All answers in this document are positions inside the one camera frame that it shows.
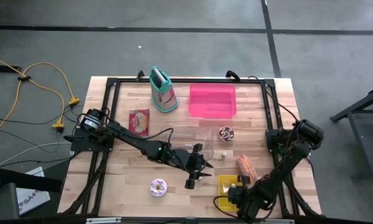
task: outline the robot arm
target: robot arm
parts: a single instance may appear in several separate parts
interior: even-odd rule
[[[292,188],[291,194],[296,195],[298,203],[306,215],[318,215],[304,202],[293,185],[287,182],[286,177],[302,159],[309,155],[311,150],[320,147],[323,140],[323,130],[307,120],[298,121],[293,125],[294,128],[291,131],[280,129],[270,139],[272,144],[282,145],[286,148],[291,146],[291,150],[285,153],[278,166],[270,174],[258,180],[250,189],[243,185],[228,190],[228,200],[236,204],[239,209],[237,211],[239,218],[252,222],[256,220],[260,209],[273,209],[283,181]]]
[[[119,139],[136,149],[152,162],[166,164],[168,166],[185,170],[190,176],[186,181],[185,188],[193,189],[195,180],[201,176],[209,174],[201,173],[205,167],[213,168],[198,152],[202,150],[202,144],[193,146],[193,151],[189,153],[186,149],[172,149],[170,141],[154,141],[151,138],[142,138],[118,122],[108,119],[103,111],[88,110],[87,114],[80,123],[80,128],[75,131],[73,136],[67,136],[71,142],[84,142],[89,145],[104,146],[111,142],[113,138]]]

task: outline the red snack package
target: red snack package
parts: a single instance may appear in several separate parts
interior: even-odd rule
[[[130,110],[129,130],[146,137],[149,134],[149,109]]]

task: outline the gray concrete floor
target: gray concrete floor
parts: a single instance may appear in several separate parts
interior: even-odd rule
[[[267,3],[274,29],[373,30],[373,0],[267,0]],[[259,0],[0,0],[1,23],[265,29]],[[274,39],[282,77],[292,79],[301,118],[321,126],[326,134],[322,147],[311,157],[323,214],[373,221],[373,180],[351,182],[349,179],[352,174],[369,168],[364,153],[358,148],[347,121],[332,124],[329,120],[331,115],[373,89],[373,36],[275,35]],[[227,70],[233,70],[244,77],[274,77],[266,34],[0,30],[0,58],[24,68],[41,61],[58,65],[82,102],[90,76],[136,75],[138,70],[147,72],[153,65],[171,76],[223,77]],[[65,82],[54,69],[37,67],[30,75],[69,99]],[[0,73],[2,118],[12,106],[16,77]],[[59,105],[55,95],[25,83],[11,119],[47,121],[61,113]],[[3,130],[44,144],[56,141],[50,125],[7,123]],[[68,134],[73,125],[67,120],[65,125]],[[0,161],[29,147],[32,146],[0,133]],[[69,146],[60,146],[55,154],[34,150],[14,161],[43,161],[68,155]],[[25,163],[8,168],[24,172],[36,166]],[[49,173],[64,177],[63,169],[52,169]]]

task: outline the orange toy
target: orange toy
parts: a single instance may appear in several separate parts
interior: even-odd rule
[[[250,184],[254,184],[258,176],[253,162],[247,156],[241,155],[237,158],[237,164],[239,165],[242,175],[250,177]]]

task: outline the yellow extension cord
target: yellow extension cord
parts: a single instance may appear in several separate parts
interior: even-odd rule
[[[57,69],[57,70],[58,70],[58,71],[63,75],[65,81],[66,81],[67,84],[68,84],[69,92],[70,92],[70,95],[71,95],[71,99],[70,99],[70,101],[69,101],[68,104],[69,104],[69,105],[77,105],[77,104],[80,102],[80,99],[79,99],[79,98],[76,98],[76,97],[73,95],[72,89],[71,89],[70,84],[69,84],[68,79],[67,79],[67,76],[66,76],[66,75],[64,74],[64,72],[61,71],[61,70],[60,70],[56,65],[54,65],[54,64],[52,64],[52,63],[48,63],[48,62],[40,62],[40,63],[36,63],[36,64],[33,64],[33,65],[27,67],[27,68],[25,69],[25,71],[22,73],[22,72],[16,70],[15,68],[12,68],[12,67],[11,67],[10,65],[8,65],[6,62],[3,62],[2,60],[0,60],[0,62],[1,62],[3,65],[5,65],[5,66],[11,68],[12,70],[14,70],[15,72],[17,72],[18,74],[20,74],[21,77],[25,77],[27,71],[28,71],[29,69],[31,69],[31,68],[37,66],[37,65],[50,65],[50,66],[53,66],[54,68],[56,68],[56,69]],[[51,91],[51,92],[55,93],[56,95],[58,95],[58,96],[61,98],[61,100],[62,100],[62,114],[61,114],[60,118],[58,119],[58,121],[57,121],[55,124],[52,125],[52,127],[53,127],[53,128],[64,128],[64,125],[63,125],[63,123],[62,123],[62,118],[63,118],[63,113],[65,112],[65,102],[64,102],[64,100],[63,100],[62,95],[59,94],[57,91],[55,91],[55,90],[53,90],[53,89],[50,89],[50,88],[48,88],[48,87],[45,87],[45,86],[39,85],[38,83],[36,83],[36,82],[33,81],[33,80],[29,80],[29,81],[30,81],[31,83],[33,83],[35,86],[37,86],[37,87],[39,87],[39,88],[42,88],[42,89],[44,89],[44,90]],[[8,119],[8,117],[10,117],[10,115],[11,115],[12,112],[14,111],[15,106],[17,105],[18,98],[19,98],[19,93],[20,93],[20,91],[21,91],[21,83],[22,83],[22,82],[19,80],[19,81],[18,81],[18,87],[17,87],[17,94],[16,94],[16,97],[15,97],[14,104],[12,105],[12,108],[11,108],[10,112],[8,112],[7,116],[4,118],[4,121],[1,122],[1,124],[0,124],[0,128],[1,128],[1,126],[6,122],[6,120]]]

